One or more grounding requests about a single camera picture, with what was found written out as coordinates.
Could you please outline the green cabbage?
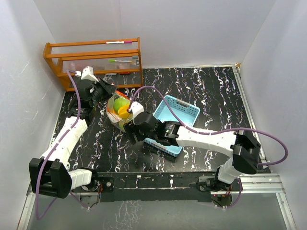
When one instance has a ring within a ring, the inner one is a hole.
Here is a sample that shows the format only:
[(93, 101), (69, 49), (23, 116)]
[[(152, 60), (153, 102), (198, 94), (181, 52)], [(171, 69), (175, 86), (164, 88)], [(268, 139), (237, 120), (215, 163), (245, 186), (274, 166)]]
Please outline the green cabbage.
[(125, 105), (129, 105), (130, 104), (130, 101), (125, 99), (125, 98), (117, 98), (114, 100), (114, 103), (113, 103), (113, 109), (116, 113), (118, 113), (118, 110), (125, 106)]

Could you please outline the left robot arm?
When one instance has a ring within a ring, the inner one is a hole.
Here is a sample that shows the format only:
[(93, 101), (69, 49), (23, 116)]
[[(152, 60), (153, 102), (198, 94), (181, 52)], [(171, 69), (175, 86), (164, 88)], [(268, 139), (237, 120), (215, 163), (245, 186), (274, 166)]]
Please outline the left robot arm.
[(99, 186), (93, 170), (69, 171), (67, 164), (75, 145), (92, 122), (96, 105), (110, 99), (117, 87), (102, 79), (73, 79), (72, 84), (76, 95), (64, 126), (41, 157), (29, 162), (31, 187), (36, 195), (66, 198), (75, 188), (84, 186), (88, 191), (94, 191)]

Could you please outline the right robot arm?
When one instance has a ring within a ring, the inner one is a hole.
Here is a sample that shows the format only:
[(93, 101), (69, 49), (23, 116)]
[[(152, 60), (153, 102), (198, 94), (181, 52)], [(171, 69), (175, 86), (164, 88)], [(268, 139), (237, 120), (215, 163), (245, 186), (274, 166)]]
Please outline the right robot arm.
[(257, 173), (260, 143), (249, 130), (219, 133), (175, 121), (162, 122), (148, 112), (141, 112), (123, 127), (132, 144), (149, 138), (163, 146), (197, 147), (226, 155), (228, 160), (214, 177), (198, 181), (204, 191), (226, 191), (241, 175)]

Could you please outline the yellow star fruit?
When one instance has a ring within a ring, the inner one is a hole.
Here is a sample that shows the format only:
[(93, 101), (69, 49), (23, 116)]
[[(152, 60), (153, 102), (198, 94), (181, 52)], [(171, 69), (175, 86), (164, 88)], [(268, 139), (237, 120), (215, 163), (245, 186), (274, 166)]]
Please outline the yellow star fruit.
[(130, 116), (129, 105), (123, 105), (118, 109), (118, 115), (121, 119), (127, 119)]

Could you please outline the clear zip top bag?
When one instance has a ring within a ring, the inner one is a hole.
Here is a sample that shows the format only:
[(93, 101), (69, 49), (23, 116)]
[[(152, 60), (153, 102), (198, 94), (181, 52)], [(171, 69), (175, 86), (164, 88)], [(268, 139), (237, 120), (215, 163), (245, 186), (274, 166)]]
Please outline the clear zip top bag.
[(112, 125), (125, 132), (124, 125), (132, 119), (128, 112), (130, 99), (119, 91), (115, 91), (107, 102), (107, 116)]

